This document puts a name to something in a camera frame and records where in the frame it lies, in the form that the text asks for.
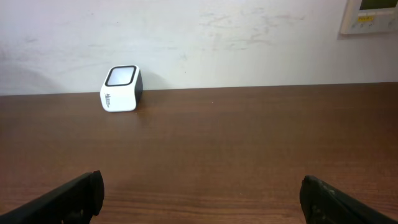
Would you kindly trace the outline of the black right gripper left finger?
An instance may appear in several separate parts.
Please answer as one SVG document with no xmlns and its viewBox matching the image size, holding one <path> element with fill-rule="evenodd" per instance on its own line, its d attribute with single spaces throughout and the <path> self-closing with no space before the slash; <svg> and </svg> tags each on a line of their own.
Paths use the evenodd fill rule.
<svg viewBox="0 0 398 224">
<path fill-rule="evenodd" d="M 89 224 L 103 201 L 101 172 L 88 172 L 1 215 L 1 224 Z"/>
</svg>

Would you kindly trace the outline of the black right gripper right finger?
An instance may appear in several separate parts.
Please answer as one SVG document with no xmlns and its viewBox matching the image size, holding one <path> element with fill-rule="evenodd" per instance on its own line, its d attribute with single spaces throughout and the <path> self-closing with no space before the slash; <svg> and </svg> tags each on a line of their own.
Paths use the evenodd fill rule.
<svg viewBox="0 0 398 224">
<path fill-rule="evenodd" d="M 397 224 L 312 175 L 304 177 L 299 199 L 307 224 Z"/>
</svg>

